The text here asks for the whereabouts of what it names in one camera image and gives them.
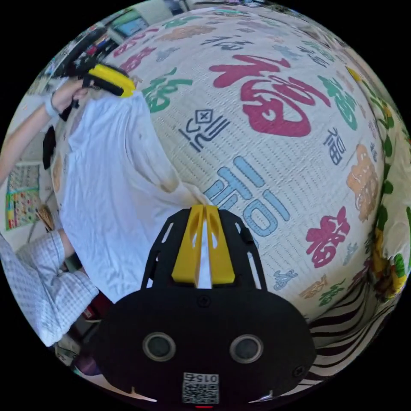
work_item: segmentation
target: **red chinese character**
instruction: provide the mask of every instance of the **red chinese character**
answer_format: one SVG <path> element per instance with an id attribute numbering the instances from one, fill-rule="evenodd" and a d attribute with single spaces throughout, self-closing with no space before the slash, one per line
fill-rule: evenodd
<path id="1" fill-rule="evenodd" d="M 126 71 L 127 73 L 131 72 L 137 68 L 144 57 L 150 55 L 156 48 L 144 48 L 141 52 L 128 58 L 123 64 L 120 65 L 120 68 Z"/>
<path id="2" fill-rule="evenodd" d="M 125 51 L 127 51 L 129 48 L 135 46 L 138 43 L 138 41 L 142 39 L 143 37 L 145 37 L 146 34 L 149 33 L 150 31 L 156 32 L 158 31 L 158 29 L 148 29 L 143 33 L 140 33 L 140 34 L 137 34 L 131 37 L 131 39 L 127 40 L 125 43 L 121 44 L 118 48 L 114 50 L 113 57 L 118 57 L 121 54 L 123 54 Z"/>
<path id="3" fill-rule="evenodd" d="M 215 87 L 228 87 L 248 76 L 263 77 L 262 72 L 264 71 L 278 73 L 280 72 L 279 65 L 286 68 L 291 67 L 285 59 L 277 61 L 264 57 L 242 55 L 233 57 L 251 64 L 210 67 L 211 71 L 224 72 L 214 80 Z M 269 83 L 274 90 L 253 89 L 257 83 Z M 313 96 L 318 97 L 328 107 L 331 107 L 330 100 L 324 94 L 293 77 L 289 77 L 287 81 L 271 74 L 264 80 L 250 80 L 241 87 L 241 101 L 252 103 L 243 106 L 243 111 L 248 115 L 251 128 L 259 133 L 285 137 L 304 137 L 311 132 L 311 124 L 307 115 L 295 102 L 315 106 L 316 101 Z M 296 111 L 301 120 L 284 119 L 284 103 Z"/>
<path id="4" fill-rule="evenodd" d="M 241 80 L 244 77 L 253 76 L 259 77 L 262 71 L 269 71 L 270 73 L 278 73 L 280 68 L 277 64 L 290 68 L 290 63 L 285 60 L 272 60 L 265 57 L 258 56 L 233 56 L 236 60 L 244 61 L 245 63 L 251 63 L 248 65 L 230 65 L 224 64 L 221 66 L 211 66 L 210 71 L 217 73 L 223 72 L 219 77 L 214 80 L 214 87 L 222 89 L 224 87 L 231 86 L 236 81 Z"/>
<path id="5" fill-rule="evenodd" d="M 248 115 L 250 126 L 259 133 L 276 134 L 286 137 L 304 137 L 311 132 L 310 121 L 305 112 L 293 102 L 314 106 L 316 101 L 310 95 L 316 95 L 327 106 L 331 106 L 325 95 L 321 94 L 314 87 L 289 77 L 289 81 L 271 75 L 269 80 L 250 80 L 241 88 L 241 101 L 258 102 L 255 104 L 245 104 L 243 111 Z M 253 89 L 257 83 L 271 83 L 275 91 L 266 89 Z M 286 120 L 284 118 L 284 103 L 295 110 L 301 120 Z"/>
<path id="6" fill-rule="evenodd" d="M 315 268 L 324 267 L 332 261 L 338 244 L 345 241 L 345 236 L 349 231 L 350 225 L 345 216 L 345 207 L 340 209 L 336 218 L 325 215 L 320 221 L 320 228 L 308 230 L 305 239 L 312 244 L 308 248 L 307 254 L 310 255 L 314 251 L 311 261 Z"/>

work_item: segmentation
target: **fisheye lens view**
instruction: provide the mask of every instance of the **fisheye lens view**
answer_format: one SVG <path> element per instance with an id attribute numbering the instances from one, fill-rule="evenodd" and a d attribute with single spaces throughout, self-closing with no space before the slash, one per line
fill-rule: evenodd
<path id="1" fill-rule="evenodd" d="M 70 375 L 271 409 L 368 349 L 411 272 L 411 139 L 344 39 L 268 1 L 148 0 L 44 63 L 0 154 L 0 258 Z"/>

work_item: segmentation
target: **wrist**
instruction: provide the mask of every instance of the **wrist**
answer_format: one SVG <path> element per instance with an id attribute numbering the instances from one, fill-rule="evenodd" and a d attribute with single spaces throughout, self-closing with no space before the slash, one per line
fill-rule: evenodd
<path id="1" fill-rule="evenodd" d="M 54 110 L 61 114 L 64 111 L 65 107 L 61 108 L 60 104 L 56 102 L 56 91 L 52 92 L 50 102 L 53 105 Z"/>
<path id="2" fill-rule="evenodd" d="M 61 113 L 59 108 L 57 108 L 54 103 L 54 93 L 47 96 L 45 103 L 44 103 L 44 107 L 46 109 L 47 114 L 51 118 L 57 117 Z"/>

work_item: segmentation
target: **screw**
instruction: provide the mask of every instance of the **screw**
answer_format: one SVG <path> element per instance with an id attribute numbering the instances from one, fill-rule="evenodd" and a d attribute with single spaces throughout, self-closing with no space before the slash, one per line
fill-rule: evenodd
<path id="1" fill-rule="evenodd" d="M 305 367 L 304 365 L 299 365 L 298 367 L 294 368 L 294 371 L 292 372 L 292 376 L 294 378 L 301 377 L 305 373 Z"/>
<path id="2" fill-rule="evenodd" d="M 207 295 L 201 295 L 197 299 L 197 304 L 199 307 L 202 307 L 202 308 L 209 307 L 211 304 L 211 299 Z"/>

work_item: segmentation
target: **plaid shirt sleeve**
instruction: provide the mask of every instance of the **plaid shirt sleeve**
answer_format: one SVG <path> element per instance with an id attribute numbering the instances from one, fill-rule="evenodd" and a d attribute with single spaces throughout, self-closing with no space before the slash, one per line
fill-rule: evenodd
<path id="1" fill-rule="evenodd" d="M 57 231 L 17 253 L 0 234 L 0 257 L 21 311 L 46 346 L 59 341 L 98 294 L 80 271 L 58 276 L 64 249 Z"/>

